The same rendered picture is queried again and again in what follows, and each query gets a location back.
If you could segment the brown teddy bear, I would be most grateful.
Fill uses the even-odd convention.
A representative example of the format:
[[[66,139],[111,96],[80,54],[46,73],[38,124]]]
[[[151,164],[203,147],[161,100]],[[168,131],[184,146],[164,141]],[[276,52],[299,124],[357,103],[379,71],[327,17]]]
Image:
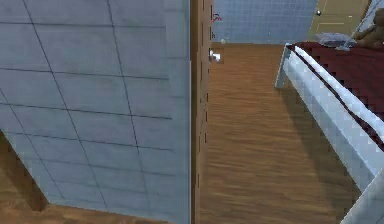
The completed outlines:
[[[353,35],[359,47],[379,48],[384,44],[384,8],[375,11],[373,24]]]

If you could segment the brown wooden room door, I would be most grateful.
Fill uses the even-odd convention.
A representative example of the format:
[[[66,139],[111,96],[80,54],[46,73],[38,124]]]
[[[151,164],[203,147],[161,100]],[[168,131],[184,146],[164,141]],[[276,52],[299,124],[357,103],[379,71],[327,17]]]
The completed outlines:
[[[201,186],[207,152],[212,17],[213,0],[190,0],[191,224],[202,224]]]

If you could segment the white bed with red cover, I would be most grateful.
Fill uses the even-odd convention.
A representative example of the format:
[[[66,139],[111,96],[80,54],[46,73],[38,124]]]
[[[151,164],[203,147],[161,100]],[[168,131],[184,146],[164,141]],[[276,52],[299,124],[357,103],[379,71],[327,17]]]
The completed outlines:
[[[287,43],[275,86],[286,83],[361,191],[340,224],[384,224],[384,49]]]

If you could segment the grey pillow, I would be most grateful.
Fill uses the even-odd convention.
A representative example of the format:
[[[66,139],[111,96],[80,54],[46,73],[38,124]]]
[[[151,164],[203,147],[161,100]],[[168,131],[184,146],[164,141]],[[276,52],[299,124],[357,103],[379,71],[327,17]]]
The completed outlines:
[[[350,37],[341,33],[318,33],[314,40],[326,47],[338,47],[350,42]]]

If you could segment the yellow room door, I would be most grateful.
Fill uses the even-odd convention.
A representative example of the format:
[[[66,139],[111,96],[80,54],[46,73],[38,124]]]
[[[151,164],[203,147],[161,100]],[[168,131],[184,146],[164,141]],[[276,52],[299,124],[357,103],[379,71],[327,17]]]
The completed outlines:
[[[360,24],[372,0],[318,0],[312,24],[308,32],[308,40],[323,32],[351,35]]]

